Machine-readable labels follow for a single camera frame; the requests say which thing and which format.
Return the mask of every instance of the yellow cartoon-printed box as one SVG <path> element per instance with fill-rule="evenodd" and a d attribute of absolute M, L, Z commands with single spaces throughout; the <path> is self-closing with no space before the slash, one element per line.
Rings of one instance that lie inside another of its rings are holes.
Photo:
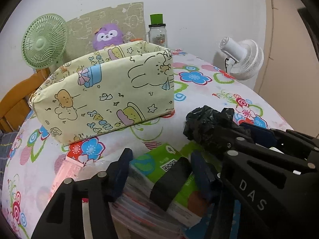
<path fill-rule="evenodd" d="M 82 56 L 58 68 L 29 100 L 63 145 L 174 110 L 169 49 L 136 41 Z"/>

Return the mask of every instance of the white fan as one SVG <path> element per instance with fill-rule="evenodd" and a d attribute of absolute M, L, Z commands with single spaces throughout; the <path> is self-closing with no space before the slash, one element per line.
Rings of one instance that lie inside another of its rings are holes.
<path fill-rule="evenodd" d="M 264 52 L 251 39 L 235 42 L 231 37 L 224 37 L 219 48 L 227 55 L 225 64 L 228 73 L 237 80 L 247 80 L 256 75 L 264 62 Z"/>

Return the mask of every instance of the pink paper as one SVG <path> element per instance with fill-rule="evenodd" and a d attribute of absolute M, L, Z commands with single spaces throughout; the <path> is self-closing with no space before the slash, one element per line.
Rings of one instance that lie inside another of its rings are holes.
<path fill-rule="evenodd" d="M 63 161 L 51 187 L 51 191 L 49 194 L 49 201 L 53 197 L 53 194 L 56 192 L 60 184 L 66 178 L 75 179 L 78 176 L 79 171 L 82 169 L 84 164 L 70 158 L 66 157 Z"/>

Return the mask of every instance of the bottle label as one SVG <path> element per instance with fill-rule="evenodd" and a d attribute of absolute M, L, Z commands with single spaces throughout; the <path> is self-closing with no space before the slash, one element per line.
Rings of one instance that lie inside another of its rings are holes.
<path fill-rule="evenodd" d="M 165 34 L 161 34 L 159 36 L 153 37 L 152 38 L 152 43 L 162 46 L 162 47 L 166 47 L 166 43 L 165 43 Z"/>

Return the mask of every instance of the power cord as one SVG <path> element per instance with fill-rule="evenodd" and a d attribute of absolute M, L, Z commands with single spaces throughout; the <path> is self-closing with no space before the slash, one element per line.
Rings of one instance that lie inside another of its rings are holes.
<path fill-rule="evenodd" d="M 226 61 L 228 61 L 229 60 L 229 58 L 226 58 L 225 59 L 225 71 L 227 72 L 227 65 L 226 65 Z"/>

